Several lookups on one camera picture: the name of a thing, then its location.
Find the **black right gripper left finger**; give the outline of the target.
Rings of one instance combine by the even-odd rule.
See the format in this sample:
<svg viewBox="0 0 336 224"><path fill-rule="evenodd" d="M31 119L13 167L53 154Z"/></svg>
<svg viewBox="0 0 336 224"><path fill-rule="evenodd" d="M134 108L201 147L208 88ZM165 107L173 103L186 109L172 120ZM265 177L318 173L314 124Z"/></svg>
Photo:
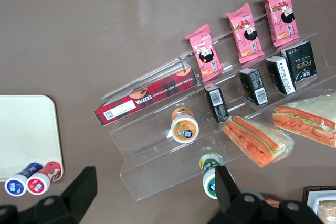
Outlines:
<svg viewBox="0 0 336 224"><path fill-rule="evenodd" d="M87 166L59 196L46 197L22 212L1 205L1 223L80 223L97 191L96 168Z"/></svg>

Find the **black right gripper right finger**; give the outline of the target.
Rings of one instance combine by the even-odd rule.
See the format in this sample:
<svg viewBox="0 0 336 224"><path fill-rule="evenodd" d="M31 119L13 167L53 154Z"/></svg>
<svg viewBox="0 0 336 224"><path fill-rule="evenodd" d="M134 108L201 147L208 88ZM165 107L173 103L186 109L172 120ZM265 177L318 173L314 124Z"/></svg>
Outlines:
<svg viewBox="0 0 336 224"><path fill-rule="evenodd" d="M273 207L252 193L242 193L225 166L215 168L216 194L221 210L210 223L322 223L313 210L286 200Z"/></svg>

